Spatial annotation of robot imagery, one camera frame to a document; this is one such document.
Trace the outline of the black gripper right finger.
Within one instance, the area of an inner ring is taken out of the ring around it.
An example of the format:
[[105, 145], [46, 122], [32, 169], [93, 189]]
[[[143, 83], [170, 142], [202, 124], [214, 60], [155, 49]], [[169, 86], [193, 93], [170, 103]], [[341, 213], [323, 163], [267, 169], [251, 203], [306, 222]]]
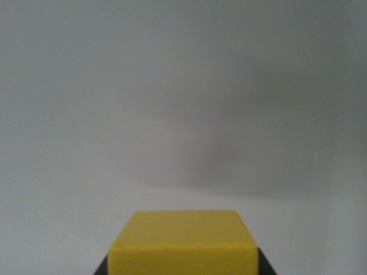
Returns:
[[257, 250], [259, 256], [259, 275], [277, 275], [275, 269], [272, 267], [261, 248], [258, 248]]

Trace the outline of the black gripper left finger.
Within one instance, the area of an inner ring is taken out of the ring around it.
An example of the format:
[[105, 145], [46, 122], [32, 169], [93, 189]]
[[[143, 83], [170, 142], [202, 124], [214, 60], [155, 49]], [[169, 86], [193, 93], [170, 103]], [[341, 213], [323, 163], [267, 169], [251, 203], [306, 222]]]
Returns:
[[108, 275], [108, 255], [105, 256], [93, 275]]

